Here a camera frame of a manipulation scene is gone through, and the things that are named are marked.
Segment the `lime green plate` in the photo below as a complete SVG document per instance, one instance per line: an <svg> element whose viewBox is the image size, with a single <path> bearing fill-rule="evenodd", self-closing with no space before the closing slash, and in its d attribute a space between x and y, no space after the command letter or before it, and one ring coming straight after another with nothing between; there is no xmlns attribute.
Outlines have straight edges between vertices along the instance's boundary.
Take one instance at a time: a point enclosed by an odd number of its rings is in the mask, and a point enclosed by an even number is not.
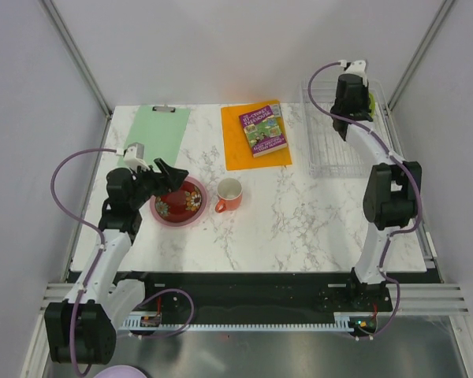
<svg viewBox="0 0 473 378"><path fill-rule="evenodd" d="M371 91L368 94L369 94L369 99L370 99L370 116L371 118L374 118L375 111L376 111L376 101Z"/></svg>

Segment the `red floral plate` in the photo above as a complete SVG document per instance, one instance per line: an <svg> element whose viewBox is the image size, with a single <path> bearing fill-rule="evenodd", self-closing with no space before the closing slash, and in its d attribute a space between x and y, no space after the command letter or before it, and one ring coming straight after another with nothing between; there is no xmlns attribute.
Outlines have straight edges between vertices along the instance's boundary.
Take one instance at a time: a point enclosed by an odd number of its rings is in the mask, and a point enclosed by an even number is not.
<svg viewBox="0 0 473 378"><path fill-rule="evenodd" d="M178 191L155 198L155 212L164 221L182 223L193 218L201 209L203 195L198 186L184 181Z"/></svg>

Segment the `pink plate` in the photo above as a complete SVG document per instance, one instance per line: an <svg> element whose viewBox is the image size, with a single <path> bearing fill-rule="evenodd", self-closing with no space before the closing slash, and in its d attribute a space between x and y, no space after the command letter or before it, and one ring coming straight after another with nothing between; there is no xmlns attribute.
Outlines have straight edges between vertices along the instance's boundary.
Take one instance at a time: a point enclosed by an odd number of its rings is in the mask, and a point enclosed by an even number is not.
<svg viewBox="0 0 473 378"><path fill-rule="evenodd" d="M178 223L178 224L170 223L170 222L167 222L167 221L163 220L162 218L160 218L159 215L155 212L154 202L155 202L155 198L159 197L159 196L153 196L150 200L149 207L150 207L151 214L152 214L153 218L156 219L156 221L159 222L160 224L163 224L165 226L172 227L172 228L184 227L184 226L187 226L187 225L197 221L203 215L203 212L207 207L207 200L208 200L208 194L207 194L207 191L206 191L205 187L198 180L196 180L195 178L193 178L191 176L186 178L185 181L189 181L189 182L192 182L192 183L196 184L198 186L198 188L201 190L202 195L203 195L203 204L202 204L202 207L201 207L200 211L193 218L191 218L190 220L187 220L185 222Z"/></svg>

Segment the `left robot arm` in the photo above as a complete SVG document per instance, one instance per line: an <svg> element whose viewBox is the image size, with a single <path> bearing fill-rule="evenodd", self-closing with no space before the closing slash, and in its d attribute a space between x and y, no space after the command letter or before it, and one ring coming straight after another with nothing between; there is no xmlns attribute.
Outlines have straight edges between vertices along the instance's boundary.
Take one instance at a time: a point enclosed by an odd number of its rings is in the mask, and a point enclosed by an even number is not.
<svg viewBox="0 0 473 378"><path fill-rule="evenodd" d="M157 291L140 280L114 280L140 230L140 210L151 198L180 190L188 171L155 159L155 171L130 163L106 175L98 240L69 293L44 313L50 358L74 366L104 365L114 354L117 330L136 308L150 309Z"/></svg>

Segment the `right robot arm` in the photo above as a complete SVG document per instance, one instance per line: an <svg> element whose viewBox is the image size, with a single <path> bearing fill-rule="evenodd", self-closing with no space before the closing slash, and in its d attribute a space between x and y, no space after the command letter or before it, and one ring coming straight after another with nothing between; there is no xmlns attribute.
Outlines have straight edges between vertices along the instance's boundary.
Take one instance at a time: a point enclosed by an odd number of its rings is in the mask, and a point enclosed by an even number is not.
<svg viewBox="0 0 473 378"><path fill-rule="evenodd" d="M405 233L410 220L421 214L422 168L395 154L374 130L368 84L361 76L343 73L338 77L330 112L334 130L371 167L363 196L367 237L345 290L347 304L361 310L385 286L385 260L392 238Z"/></svg>

